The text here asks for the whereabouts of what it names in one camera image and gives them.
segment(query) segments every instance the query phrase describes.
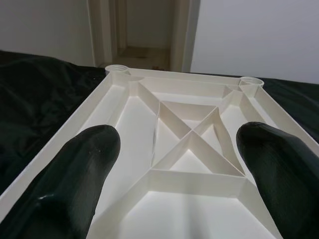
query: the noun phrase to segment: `door frame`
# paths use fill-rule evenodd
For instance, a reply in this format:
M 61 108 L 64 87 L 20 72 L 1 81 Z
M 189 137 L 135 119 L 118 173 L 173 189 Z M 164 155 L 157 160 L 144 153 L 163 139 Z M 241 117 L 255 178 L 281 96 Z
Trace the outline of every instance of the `door frame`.
M 95 65 L 109 65 L 127 47 L 127 0 L 87 1 Z M 200 0 L 174 1 L 170 68 L 190 72 Z

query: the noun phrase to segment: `white 3d printed tray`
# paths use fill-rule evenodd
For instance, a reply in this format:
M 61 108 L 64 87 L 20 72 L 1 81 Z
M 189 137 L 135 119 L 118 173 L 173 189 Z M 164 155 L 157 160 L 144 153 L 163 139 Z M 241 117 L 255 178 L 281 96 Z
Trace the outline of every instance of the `white 3d printed tray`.
M 0 197 L 0 221 L 63 144 L 99 124 L 121 151 L 88 239 L 282 238 L 236 146 L 265 122 L 319 145 L 256 78 L 107 67 L 110 73 Z

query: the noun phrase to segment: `floor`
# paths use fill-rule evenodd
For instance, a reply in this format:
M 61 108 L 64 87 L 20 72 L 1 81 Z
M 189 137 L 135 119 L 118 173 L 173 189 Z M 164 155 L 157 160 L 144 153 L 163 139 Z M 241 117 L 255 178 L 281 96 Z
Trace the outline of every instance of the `floor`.
M 169 49 L 127 47 L 119 50 L 119 56 L 112 64 L 130 68 L 169 71 Z

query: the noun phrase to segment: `doorway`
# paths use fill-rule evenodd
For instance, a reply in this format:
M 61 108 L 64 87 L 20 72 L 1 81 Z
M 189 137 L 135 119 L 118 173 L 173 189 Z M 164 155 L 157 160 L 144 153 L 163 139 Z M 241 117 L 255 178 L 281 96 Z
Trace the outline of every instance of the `doorway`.
M 96 65 L 190 71 L 200 0 L 90 1 Z

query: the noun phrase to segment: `black fabric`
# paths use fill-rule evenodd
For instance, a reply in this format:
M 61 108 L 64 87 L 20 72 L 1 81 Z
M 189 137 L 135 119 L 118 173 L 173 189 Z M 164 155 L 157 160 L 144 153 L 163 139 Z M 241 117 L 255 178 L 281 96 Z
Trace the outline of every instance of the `black fabric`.
M 0 194 L 105 78 L 105 70 L 0 51 Z
M 85 239 L 119 152 L 119 134 L 108 125 L 68 141 L 2 221 L 0 238 Z
M 319 238 L 319 158 L 299 138 L 260 122 L 239 128 L 237 146 L 283 238 Z
M 319 85 L 262 80 L 264 90 L 319 143 Z

